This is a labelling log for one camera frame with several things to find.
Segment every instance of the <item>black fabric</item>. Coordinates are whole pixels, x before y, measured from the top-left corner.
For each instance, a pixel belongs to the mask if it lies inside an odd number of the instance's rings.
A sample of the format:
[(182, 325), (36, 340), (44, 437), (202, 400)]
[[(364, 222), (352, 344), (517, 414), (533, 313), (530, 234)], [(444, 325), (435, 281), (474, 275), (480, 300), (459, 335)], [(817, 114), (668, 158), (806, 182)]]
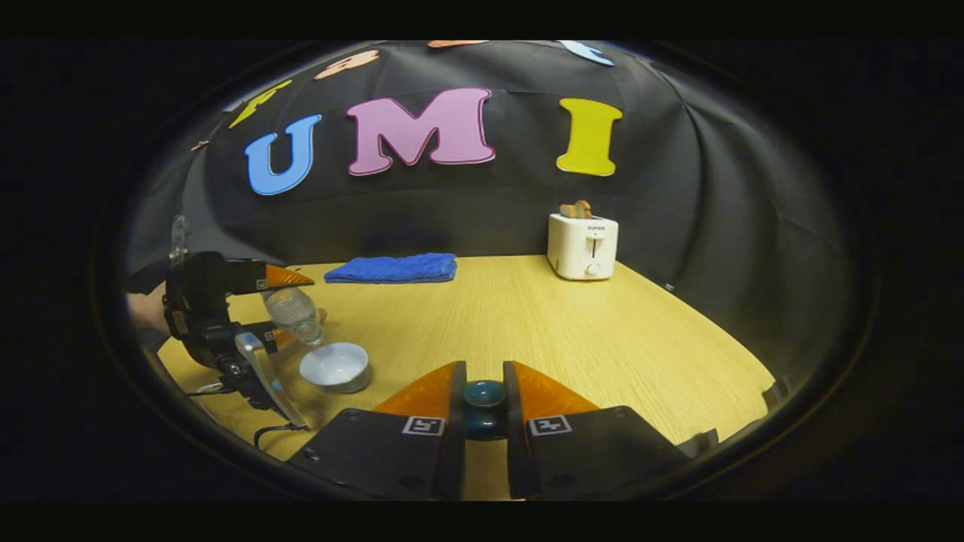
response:
[[(523, 41), (444, 49), (376, 42), (320, 59), (234, 128), (224, 122), (212, 134), (204, 176), (215, 221), (288, 264), (423, 252), (543, 254), (548, 214), (585, 199), (620, 223), (619, 261), (667, 285), (775, 376), (804, 378), (840, 339), (858, 280), (859, 239), (835, 179), (752, 104), (660, 62), (593, 45), (616, 66), (558, 43)], [(369, 49), (378, 60), (313, 80), (328, 64)], [(413, 166), (389, 150), (394, 163), (385, 172), (348, 173), (356, 157), (350, 107), (391, 97), (418, 116), (438, 93), (459, 87), (493, 92), (483, 106), (493, 161), (435, 164), (427, 156), (433, 135)], [(623, 112), (612, 127), (614, 175), (556, 167), (570, 137), (564, 97)], [(284, 171), (291, 161), (284, 130), (315, 114), (322, 120), (308, 176), (276, 196), (256, 194), (246, 146), (279, 134), (271, 165)]]
[(128, 209), (128, 250), (124, 264), (128, 273), (138, 277), (131, 287), (149, 287), (150, 292), (164, 280), (163, 275), (157, 275), (155, 262), (167, 260), (171, 249), (171, 225), (174, 216), (182, 212), (188, 171), (198, 156), (192, 149), (207, 140), (225, 116), (218, 113), (185, 126), (176, 141), (160, 149), (147, 172), (147, 182), (139, 187), (141, 204)]

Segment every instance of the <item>white bowl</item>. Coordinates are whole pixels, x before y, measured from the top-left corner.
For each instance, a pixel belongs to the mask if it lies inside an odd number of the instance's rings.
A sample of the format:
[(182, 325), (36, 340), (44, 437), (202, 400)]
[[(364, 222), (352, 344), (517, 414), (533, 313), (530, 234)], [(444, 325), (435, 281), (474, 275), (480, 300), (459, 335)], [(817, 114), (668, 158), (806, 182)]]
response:
[(368, 353), (351, 342), (333, 342), (315, 348), (302, 358), (302, 378), (316, 386), (354, 393), (368, 385)]

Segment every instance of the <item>letter u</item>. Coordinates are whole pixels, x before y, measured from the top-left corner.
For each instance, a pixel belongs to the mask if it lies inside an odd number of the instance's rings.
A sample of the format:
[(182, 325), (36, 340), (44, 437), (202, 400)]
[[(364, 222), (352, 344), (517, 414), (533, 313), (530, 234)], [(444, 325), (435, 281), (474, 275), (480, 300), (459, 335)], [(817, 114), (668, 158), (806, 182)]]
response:
[(278, 134), (270, 133), (254, 140), (246, 149), (248, 156), (248, 181), (251, 188), (261, 196), (274, 196), (291, 190), (305, 180), (314, 161), (311, 133), (321, 115), (311, 115), (292, 122), (284, 130), (291, 136), (291, 166), (283, 173), (271, 171), (271, 144)]

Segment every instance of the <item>plastic bottle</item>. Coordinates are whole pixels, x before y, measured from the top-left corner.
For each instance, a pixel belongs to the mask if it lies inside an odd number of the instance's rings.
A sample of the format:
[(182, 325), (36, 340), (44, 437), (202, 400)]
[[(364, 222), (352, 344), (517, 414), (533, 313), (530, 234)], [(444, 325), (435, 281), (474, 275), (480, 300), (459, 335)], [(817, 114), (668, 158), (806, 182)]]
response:
[(299, 288), (261, 292), (261, 298), (271, 320), (300, 342), (319, 346), (325, 340), (325, 330), (318, 323), (318, 309)]

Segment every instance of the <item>pink letter m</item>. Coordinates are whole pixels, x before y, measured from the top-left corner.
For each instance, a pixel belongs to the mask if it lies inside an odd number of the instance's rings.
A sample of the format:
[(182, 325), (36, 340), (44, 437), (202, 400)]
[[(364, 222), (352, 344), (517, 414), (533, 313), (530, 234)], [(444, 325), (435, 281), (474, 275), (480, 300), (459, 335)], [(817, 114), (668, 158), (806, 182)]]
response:
[(482, 102), (492, 95), (488, 89), (452, 89), (435, 96), (421, 117), (415, 118), (391, 98), (374, 99), (348, 110), (358, 127), (358, 159), (348, 172), (372, 175), (391, 167), (382, 154), (385, 140), (408, 165), (421, 157), (429, 138), (439, 131), (439, 146), (429, 154), (437, 164), (478, 164), (495, 158), (485, 144)]

